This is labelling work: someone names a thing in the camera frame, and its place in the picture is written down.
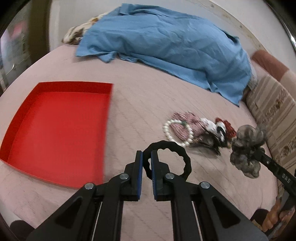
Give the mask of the red dotted scrunchie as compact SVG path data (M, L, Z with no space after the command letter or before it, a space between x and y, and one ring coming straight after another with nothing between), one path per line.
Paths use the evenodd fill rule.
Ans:
M232 125L229 123L229 121L227 120L222 120L221 118L215 118L215 123L219 123L222 122L224 123L224 126L226 128L226 137L227 140L232 140L234 137L236 137L236 131L234 130L234 128L232 127Z

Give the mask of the pink checked scrunchie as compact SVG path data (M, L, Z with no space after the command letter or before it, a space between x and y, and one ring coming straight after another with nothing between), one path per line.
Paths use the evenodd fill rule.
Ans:
M189 136L189 131L186 128L187 125L192 129L193 132L193 140L190 144L193 144L194 140L203 134L209 135L209 133L203 127L200 117L194 113L173 113L171 119L181 121L181 124L171 124L171 128L174 134L182 141L186 141Z

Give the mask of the blue cloth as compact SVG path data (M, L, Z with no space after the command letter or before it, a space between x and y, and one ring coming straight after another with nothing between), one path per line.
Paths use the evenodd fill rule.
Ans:
M239 104L252 77L238 37L207 19L160 6L122 4L83 36L76 56L152 66Z

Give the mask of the brown pink pillow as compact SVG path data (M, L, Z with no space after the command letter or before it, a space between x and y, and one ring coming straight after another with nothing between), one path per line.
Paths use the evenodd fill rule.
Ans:
M295 73L292 70L264 50L257 50L251 59L280 82L295 99Z

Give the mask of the pink quilted bedspread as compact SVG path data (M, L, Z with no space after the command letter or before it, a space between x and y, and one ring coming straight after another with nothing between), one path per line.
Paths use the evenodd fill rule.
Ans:
M1 96L1 142L16 111L39 83L97 81L113 83L105 148L105 182L133 162L137 150L165 139L163 123L174 112L190 111L234 129L256 122L244 102L237 107L165 72L140 63L115 59L106 64L96 57L76 58L77 46L62 45L23 72ZM270 210L278 194L276 178L261 166L257 179L245 177L229 160L231 151L216 157L208 149L187 149L192 173L189 182L207 181L251 218L255 210ZM76 190L37 180L1 161L1 204L33 227L39 226ZM139 202L125 202L121 240L173 240L171 206L156 202L145 171Z

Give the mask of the red cardboard tray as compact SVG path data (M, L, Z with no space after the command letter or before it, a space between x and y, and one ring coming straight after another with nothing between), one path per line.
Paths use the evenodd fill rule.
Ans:
M112 87L86 81L38 83L6 131L1 160L60 186L101 184Z

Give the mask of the grey chiffon scrunchie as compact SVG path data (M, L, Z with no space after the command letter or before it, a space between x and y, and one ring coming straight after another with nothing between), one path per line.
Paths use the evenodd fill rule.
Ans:
M267 132L264 125L253 127L251 125L240 126L236 137L232 141L232 153L230 163L249 178L259 177L260 163L253 154L266 142Z

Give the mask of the black hair claw clip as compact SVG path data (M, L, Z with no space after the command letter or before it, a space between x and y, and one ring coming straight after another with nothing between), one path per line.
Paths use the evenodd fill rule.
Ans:
M215 136L203 134L194 140L192 147L196 147L196 148L203 147L211 150L216 155L220 156L221 155L220 149L221 148L230 149L230 143L227 140L222 142L219 138Z

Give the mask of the white dotted scrunchie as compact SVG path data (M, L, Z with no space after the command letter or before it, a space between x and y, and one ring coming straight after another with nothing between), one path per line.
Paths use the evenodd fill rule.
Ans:
M214 123L206 118L200 118L200 121L206 131L214 134L221 142L226 140L226 126L224 122L217 121Z

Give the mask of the floral patterned fabric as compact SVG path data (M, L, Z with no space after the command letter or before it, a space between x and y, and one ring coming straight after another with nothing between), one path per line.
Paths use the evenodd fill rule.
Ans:
M85 33L99 20L101 20L109 12L103 13L101 15L95 16L89 19L86 23L78 26L71 27L62 39L63 44L78 45L82 40Z

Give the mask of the striped beige pillow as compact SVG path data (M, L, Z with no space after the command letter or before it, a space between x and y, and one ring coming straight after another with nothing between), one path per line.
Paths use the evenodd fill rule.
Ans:
M246 104L258 124L265 126L266 143L273 159L295 173L295 100L272 76L258 81Z

